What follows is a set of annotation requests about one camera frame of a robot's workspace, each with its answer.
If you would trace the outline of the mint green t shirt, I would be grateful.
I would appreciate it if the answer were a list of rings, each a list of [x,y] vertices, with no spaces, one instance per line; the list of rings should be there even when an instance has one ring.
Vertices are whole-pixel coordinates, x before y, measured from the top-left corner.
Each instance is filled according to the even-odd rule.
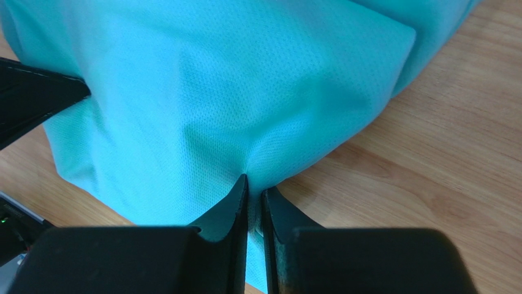
[[[246,282],[265,292],[261,192],[375,120],[476,1],[2,1],[24,64],[91,96],[44,123],[58,175],[137,225],[187,224],[249,182]]]

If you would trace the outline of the aluminium front rail frame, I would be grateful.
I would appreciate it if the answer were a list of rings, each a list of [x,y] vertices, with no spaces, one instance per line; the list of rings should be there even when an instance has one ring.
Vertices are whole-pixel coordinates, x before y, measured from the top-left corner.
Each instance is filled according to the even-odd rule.
[[[7,293],[37,239],[54,225],[1,192],[1,293]]]

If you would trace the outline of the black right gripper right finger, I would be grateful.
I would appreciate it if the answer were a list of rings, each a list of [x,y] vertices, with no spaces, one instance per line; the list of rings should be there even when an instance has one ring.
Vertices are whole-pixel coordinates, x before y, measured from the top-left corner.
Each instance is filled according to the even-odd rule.
[[[325,228],[275,187],[261,203],[269,293],[477,292],[440,231]]]

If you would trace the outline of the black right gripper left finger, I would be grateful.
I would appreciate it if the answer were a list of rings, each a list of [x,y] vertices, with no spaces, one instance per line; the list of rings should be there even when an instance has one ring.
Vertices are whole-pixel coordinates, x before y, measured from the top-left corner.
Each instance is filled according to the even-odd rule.
[[[186,226],[69,227],[43,234],[9,293],[243,293],[248,180]]]

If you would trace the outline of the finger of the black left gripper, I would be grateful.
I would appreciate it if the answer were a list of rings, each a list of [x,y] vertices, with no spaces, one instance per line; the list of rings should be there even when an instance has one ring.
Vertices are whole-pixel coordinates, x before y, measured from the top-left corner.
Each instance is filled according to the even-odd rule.
[[[1,149],[90,95],[80,78],[1,58]]]

